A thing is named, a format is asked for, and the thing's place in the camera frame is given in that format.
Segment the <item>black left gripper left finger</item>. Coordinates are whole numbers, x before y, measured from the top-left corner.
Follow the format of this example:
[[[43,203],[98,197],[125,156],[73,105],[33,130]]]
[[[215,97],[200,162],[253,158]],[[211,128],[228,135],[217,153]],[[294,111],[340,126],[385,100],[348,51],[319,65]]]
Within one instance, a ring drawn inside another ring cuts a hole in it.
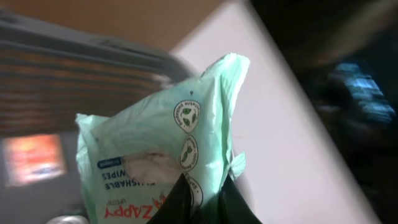
[[[147,224],[191,224],[191,188],[182,174],[173,186],[160,210]]]

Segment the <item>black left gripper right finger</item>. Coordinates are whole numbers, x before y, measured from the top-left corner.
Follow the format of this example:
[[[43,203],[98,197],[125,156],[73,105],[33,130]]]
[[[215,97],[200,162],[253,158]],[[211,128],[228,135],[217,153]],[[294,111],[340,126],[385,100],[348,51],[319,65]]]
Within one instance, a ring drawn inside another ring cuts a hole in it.
[[[217,224],[261,224],[228,175],[216,196]]]

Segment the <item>green wet wipes pack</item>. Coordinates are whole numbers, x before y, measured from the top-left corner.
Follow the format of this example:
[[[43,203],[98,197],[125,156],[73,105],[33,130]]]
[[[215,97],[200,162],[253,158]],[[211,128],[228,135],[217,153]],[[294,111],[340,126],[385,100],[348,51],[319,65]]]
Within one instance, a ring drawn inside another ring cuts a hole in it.
[[[217,223],[220,190],[246,164],[233,154],[231,120],[249,65],[230,53],[115,116],[77,114],[76,163],[90,221],[147,223],[184,176],[190,208]]]

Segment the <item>orange tissue pack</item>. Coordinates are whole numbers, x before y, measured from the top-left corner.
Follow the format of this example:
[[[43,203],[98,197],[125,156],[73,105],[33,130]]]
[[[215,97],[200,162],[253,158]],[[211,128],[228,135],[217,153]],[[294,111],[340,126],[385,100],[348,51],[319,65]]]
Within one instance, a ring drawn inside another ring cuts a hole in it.
[[[67,173],[58,134],[5,138],[2,147],[8,187],[30,185]]]

